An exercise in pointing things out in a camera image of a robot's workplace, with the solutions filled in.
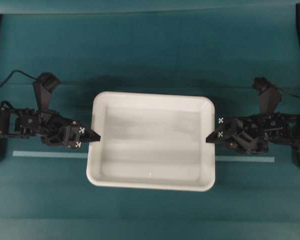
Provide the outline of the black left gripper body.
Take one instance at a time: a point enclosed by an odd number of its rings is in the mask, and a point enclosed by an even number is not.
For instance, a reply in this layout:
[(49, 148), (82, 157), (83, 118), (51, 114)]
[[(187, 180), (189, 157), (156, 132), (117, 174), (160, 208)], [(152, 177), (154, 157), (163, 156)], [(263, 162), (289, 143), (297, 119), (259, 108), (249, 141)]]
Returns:
[(49, 147), (76, 149), (82, 146), (82, 128), (78, 121), (65, 118), (56, 111), (25, 108), (17, 111), (14, 131), (24, 139), (40, 137)]

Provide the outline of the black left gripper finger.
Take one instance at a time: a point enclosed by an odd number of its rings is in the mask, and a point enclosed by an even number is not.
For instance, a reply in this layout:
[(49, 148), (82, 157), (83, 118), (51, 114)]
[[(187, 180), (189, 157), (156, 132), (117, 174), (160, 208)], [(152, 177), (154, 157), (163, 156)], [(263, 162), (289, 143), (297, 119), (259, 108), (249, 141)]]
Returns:
[(81, 148), (84, 143), (99, 142), (101, 136), (90, 128), (80, 126), (78, 129), (79, 140), (78, 147)]

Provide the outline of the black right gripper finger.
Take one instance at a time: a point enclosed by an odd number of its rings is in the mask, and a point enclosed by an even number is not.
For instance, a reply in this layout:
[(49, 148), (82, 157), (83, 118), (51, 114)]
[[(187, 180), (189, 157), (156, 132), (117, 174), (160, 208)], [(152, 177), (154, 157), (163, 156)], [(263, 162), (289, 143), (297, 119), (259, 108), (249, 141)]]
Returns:
[(217, 120), (216, 129), (210, 133), (205, 142), (209, 144), (221, 144), (222, 141), (225, 139), (225, 118), (219, 117)]

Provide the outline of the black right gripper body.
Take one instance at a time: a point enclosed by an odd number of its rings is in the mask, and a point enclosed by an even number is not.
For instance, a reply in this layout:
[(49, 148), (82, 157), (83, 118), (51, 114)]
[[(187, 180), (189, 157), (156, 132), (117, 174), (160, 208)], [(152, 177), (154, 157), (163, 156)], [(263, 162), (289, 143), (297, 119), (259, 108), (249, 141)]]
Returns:
[(261, 154), (269, 150), (269, 143), (290, 144), (290, 126), (285, 114), (229, 117), (222, 124), (223, 147), (242, 154)]

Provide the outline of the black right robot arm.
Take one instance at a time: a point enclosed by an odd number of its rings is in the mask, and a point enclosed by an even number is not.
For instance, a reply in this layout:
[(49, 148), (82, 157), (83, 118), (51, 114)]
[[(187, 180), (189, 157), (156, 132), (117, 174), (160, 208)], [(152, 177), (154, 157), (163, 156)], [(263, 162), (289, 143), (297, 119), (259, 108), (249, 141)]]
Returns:
[(270, 143), (291, 146), (300, 153), (300, 114), (220, 117), (205, 141), (241, 154), (266, 153)]

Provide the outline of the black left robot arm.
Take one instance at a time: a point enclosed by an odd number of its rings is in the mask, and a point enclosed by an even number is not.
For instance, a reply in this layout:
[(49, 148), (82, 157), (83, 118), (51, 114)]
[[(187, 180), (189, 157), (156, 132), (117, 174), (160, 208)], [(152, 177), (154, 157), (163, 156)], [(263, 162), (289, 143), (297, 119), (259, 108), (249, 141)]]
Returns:
[(101, 136), (82, 122), (61, 116), (54, 110), (14, 108), (0, 105), (0, 139), (39, 137), (49, 147), (79, 149), (83, 143), (99, 142)]

